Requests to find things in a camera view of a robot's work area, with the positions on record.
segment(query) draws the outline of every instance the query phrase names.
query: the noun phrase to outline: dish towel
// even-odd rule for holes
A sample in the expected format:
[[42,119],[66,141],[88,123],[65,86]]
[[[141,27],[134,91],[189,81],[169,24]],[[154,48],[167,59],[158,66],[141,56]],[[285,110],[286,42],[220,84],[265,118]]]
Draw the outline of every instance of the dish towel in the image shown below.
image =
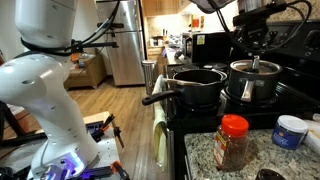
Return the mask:
[[[162,91],[163,86],[163,76],[160,75],[157,78],[154,90],[152,94],[159,93]],[[154,103],[154,116],[155,120],[153,122],[153,149],[154,157],[157,164],[164,171],[168,164],[168,154],[167,154],[167,138],[165,136],[166,127],[166,117],[159,102]]]

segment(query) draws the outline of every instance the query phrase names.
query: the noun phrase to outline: black pot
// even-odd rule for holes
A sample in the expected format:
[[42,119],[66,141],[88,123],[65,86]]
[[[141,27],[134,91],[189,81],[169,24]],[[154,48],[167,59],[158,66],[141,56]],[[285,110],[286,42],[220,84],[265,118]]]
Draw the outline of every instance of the black pot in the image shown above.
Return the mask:
[[169,98],[178,97],[180,103],[194,107],[216,105],[227,75],[217,70],[189,70],[177,73],[174,79],[203,83],[204,85],[180,85],[177,89],[160,92],[142,100],[143,105]]
[[252,63],[252,60],[231,63],[228,93],[245,102],[261,102],[274,98],[282,67],[260,61],[258,72],[252,72]]

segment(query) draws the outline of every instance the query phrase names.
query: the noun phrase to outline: microwave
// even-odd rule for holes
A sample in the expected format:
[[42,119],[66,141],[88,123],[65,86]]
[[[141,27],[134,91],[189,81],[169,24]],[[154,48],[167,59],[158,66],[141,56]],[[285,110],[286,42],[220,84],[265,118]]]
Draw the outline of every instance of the microwave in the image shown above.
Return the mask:
[[185,36],[185,56],[191,63],[227,63],[230,58],[231,40],[225,32],[193,33]]

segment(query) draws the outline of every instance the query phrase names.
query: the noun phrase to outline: stovetop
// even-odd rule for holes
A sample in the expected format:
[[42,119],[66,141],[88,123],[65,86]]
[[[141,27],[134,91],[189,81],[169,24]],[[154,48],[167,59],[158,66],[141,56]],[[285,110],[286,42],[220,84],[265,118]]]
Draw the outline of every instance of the stovetop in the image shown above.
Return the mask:
[[[199,69],[208,67],[206,63],[192,65],[199,67]],[[174,68],[178,66],[165,66],[164,76],[172,78],[175,74]],[[163,90],[168,89],[175,89],[174,84],[166,84]],[[169,129],[215,129],[220,125],[221,118],[225,114],[242,115],[248,120],[250,129],[269,129],[274,128],[277,118],[282,114],[305,118],[320,110],[317,101],[282,83],[278,83],[276,97],[269,102],[245,103],[235,100],[228,95],[226,88],[224,88],[221,91],[220,102],[216,106],[206,108],[186,107],[180,104],[177,98],[168,98],[161,104],[167,115],[167,127]]]

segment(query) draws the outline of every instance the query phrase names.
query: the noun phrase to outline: refrigerator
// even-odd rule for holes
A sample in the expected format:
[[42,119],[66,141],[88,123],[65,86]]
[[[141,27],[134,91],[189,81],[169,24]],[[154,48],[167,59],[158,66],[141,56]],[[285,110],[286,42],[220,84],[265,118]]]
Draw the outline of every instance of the refrigerator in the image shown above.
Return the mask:
[[[113,9],[116,0],[96,0],[100,22],[105,21]],[[113,32],[118,48],[106,47],[116,86],[145,84],[142,61],[146,58],[146,46],[143,33],[143,20],[139,0],[122,0],[113,23],[123,24],[123,28],[114,28]],[[105,40],[112,36],[107,33]]]

